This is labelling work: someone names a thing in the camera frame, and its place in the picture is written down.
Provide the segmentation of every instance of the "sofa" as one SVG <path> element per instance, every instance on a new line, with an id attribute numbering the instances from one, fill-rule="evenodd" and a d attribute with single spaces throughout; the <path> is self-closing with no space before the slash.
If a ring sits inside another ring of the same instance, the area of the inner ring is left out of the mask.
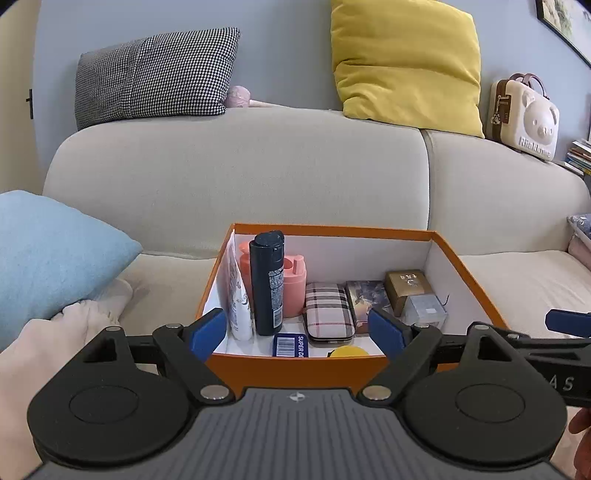
<path id="1" fill-rule="evenodd" d="M 587 187 L 480 138 L 283 107 L 111 122 L 62 143 L 44 195 L 142 243 L 121 275 L 129 335 L 193 321 L 233 222 L 436 230 L 510 328 L 560 337 L 548 310 L 591 310 L 591 273 L 566 253 Z"/>

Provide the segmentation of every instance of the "orange box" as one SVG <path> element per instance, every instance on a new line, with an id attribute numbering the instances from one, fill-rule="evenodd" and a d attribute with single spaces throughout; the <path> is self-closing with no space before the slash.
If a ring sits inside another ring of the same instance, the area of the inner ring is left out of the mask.
<path id="1" fill-rule="evenodd" d="M 464 334 L 474 321 L 506 328 L 496 307 L 468 272 L 447 242 L 433 231 L 341 226 L 258 225 L 230 226 L 197 309 L 197 318 L 215 307 L 227 309 L 227 268 L 237 256 L 238 244 L 256 234 L 281 230 L 285 254 L 306 259 L 307 281 L 344 283 L 346 280 L 384 280 L 392 270 L 422 270 L 434 294 L 445 303 L 448 320 L 444 333 Z M 303 331 L 295 319 L 286 327 Z M 229 331 L 207 365 L 240 396 L 245 387 L 334 388 L 353 393 L 367 384 L 387 359 L 368 335 L 356 335 L 353 344 L 370 356 L 326 358 L 338 345 L 310 345 L 310 358 L 274 358 L 268 345 L 272 337 L 237 342 Z"/>

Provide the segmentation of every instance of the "human hand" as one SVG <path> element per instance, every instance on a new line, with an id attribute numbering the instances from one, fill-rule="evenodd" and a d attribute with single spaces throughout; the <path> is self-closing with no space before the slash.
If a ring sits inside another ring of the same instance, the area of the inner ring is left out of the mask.
<path id="1" fill-rule="evenodd" d="M 591 427 L 591 409 L 581 408 L 569 423 L 570 433 L 580 433 Z M 574 454 L 575 480 L 591 480 L 591 430 L 587 430 Z"/>

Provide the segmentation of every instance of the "houndstooth pillow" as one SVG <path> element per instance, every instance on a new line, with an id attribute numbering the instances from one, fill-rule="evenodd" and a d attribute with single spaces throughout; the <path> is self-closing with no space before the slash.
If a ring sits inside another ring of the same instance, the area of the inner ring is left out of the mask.
<path id="1" fill-rule="evenodd" d="M 170 115 L 220 115 L 240 31 L 215 28 L 155 35 L 80 56 L 78 130 Z"/>

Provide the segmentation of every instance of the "door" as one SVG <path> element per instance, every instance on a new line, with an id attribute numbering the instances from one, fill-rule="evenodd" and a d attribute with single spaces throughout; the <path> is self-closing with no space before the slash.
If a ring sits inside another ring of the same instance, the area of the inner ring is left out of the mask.
<path id="1" fill-rule="evenodd" d="M 41 193 L 29 88 L 41 0 L 19 0 L 0 17 L 0 193 Z"/>

